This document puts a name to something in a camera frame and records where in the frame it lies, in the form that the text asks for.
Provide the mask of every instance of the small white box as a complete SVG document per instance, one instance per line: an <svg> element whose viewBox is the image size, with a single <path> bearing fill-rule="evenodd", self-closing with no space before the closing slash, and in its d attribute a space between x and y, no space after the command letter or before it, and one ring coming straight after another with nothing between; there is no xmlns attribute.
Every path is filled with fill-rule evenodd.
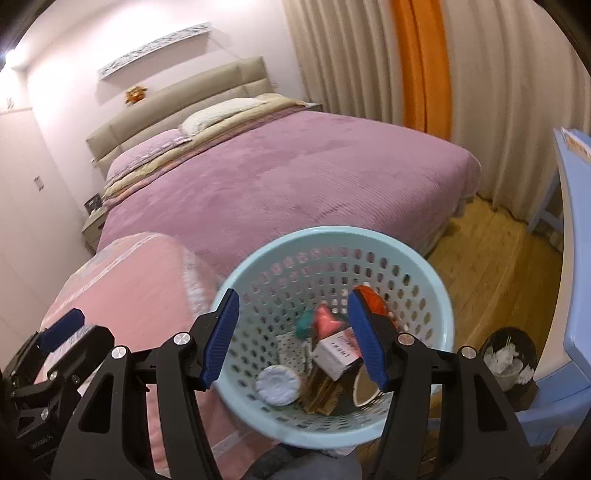
<svg viewBox="0 0 591 480"><path fill-rule="evenodd" d="M312 352L314 361L334 381L361 358L359 348L349 341L352 336L353 329L347 328L318 342Z"/></svg>

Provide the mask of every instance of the laundry basket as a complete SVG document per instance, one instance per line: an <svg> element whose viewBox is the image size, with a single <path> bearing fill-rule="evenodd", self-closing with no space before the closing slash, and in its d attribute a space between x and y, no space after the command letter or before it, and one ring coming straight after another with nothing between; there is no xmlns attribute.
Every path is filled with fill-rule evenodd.
<svg viewBox="0 0 591 480"><path fill-rule="evenodd" d="M258 373L278 363L276 335L294 329L305 309L326 302L347 313L349 290L376 288L410 333L426 345L453 346L452 305L438 275L403 243L371 230L310 228L278 238L242 262L227 288L240 295L240 315L216 388L240 419L262 434L310 449L358 445L381 436L391 394L348 415L307 414L297 402L273 407L253 389Z"/></svg>

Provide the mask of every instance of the white pillow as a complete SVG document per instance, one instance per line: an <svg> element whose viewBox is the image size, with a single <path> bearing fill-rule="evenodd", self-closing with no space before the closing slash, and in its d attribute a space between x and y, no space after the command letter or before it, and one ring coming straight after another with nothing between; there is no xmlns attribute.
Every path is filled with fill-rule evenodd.
<svg viewBox="0 0 591 480"><path fill-rule="evenodd" d="M250 110L256 106L266 103L264 100L256 98L232 98L222 103L217 103L210 107L199 110L187 118L178 129L190 137L197 135L222 120L236 115L237 113Z"/></svg>

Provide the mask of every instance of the metal screw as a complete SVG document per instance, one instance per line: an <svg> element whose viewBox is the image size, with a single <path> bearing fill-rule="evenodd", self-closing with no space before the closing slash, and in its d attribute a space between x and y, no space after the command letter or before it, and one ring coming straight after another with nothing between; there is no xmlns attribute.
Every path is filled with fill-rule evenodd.
<svg viewBox="0 0 591 480"><path fill-rule="evenodd" d="M186 345L190 340L191 336L187 332L181 332L174 336L173 342L177 345Z"/></svg>
<svg viewBox="0 0 591 480"><path fill-rule="evenodd" d="M124 346L116 346L111 350L111 356L118 360L119 358L123 358L127 354L127 350Z"/></svg>
<svg viewBox="0 0 591 480"><path fill-rule="evenodd" d="M410 333L401 333L398 335L398 343L410 346L414 343L414 337Z"/></svg>
<svg viewBox="0 0 591 480"><path fill-rule="evenodd" d="M462 348L462 356L466 358L476 358L476 350L474 350L471 346L465 346Z"/></svg>

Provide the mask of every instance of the headboard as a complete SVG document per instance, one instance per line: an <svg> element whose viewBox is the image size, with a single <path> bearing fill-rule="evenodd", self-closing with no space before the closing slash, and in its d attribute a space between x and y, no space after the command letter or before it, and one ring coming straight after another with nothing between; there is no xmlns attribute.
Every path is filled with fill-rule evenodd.
<svg viewBox="0 0 591 480"><path fill-rule="evenodd" d="M235 61L170 85L126 108L99 127L86 143L106 176L124 151L166 130L189 115L236 97L273 92L262 57Z"/></svg>

